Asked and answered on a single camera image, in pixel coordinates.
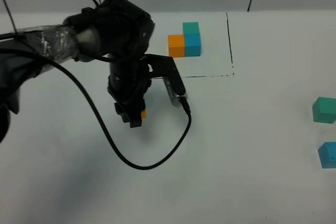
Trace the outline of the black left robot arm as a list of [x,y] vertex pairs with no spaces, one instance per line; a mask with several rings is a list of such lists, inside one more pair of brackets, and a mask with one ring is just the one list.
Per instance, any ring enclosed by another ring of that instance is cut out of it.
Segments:
[[151,16],[128,0],[104,0],[67,17],[60,25],[1,35],[1,138],[19,112],[20,87],[73,59],[131,63],[144,55],[154,30]]

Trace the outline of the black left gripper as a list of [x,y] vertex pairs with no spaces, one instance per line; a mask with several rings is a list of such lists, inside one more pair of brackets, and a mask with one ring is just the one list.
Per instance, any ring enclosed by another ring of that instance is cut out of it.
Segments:
[[[151,85],[151,81],[147,79],[148,57],[141,56],[127,61],[118,61],[115,56],[109,58],[115,61],[110,63],[108,92],[115,99],[116,113],[121,116],[124,123],[130,122],[130,127],[140,127],[142,111],[146,109],[143,95]],[[138,101],[141,101],[141,108],[132,109],[128,116],[123,108]]]

